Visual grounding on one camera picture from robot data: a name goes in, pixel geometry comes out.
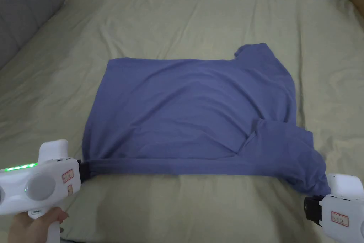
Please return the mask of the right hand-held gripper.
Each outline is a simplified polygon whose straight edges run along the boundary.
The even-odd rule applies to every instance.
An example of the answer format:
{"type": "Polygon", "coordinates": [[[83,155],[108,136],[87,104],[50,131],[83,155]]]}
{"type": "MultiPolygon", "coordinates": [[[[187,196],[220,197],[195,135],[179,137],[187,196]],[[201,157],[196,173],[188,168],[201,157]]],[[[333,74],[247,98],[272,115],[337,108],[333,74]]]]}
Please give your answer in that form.
{"type": "Polygon", "coordinates": [[[364,188],[358,177],[329,174],[331,194],[304,199],[306,219],[339,243],[364,241],[364,188]]]}

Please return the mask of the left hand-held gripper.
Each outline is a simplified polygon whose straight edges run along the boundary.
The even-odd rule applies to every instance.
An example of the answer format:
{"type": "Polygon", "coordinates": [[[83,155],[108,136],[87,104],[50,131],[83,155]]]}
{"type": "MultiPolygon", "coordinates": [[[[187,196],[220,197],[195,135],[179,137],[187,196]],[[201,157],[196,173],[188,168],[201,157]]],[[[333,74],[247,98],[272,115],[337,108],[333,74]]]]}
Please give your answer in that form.
{"type": "MultiPolygon", "coordinates": [[[[81,161],[68,154],[67,140],[45,142],[35,163],[0,171],[0,214],[27,213],[28,221],[60,207],[62,201],[81,187],[81,161]]],[[[84,162],[84,179],[95,176],[84,162]]]]}

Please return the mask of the person's left hand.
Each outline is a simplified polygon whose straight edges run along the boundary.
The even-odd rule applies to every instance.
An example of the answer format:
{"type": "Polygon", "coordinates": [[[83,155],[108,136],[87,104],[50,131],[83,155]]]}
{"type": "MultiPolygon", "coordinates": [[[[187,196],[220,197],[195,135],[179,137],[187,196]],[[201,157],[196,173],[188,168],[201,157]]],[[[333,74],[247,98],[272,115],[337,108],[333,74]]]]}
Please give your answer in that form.
{"type": "Polygon", "coordinates": [[[54,207],[37,219],[28,213],[16,214],[8,232],[8,243],[45,243],[48,228],[53,223],[62,223],[69,215],[60,207],[54,207]]]}

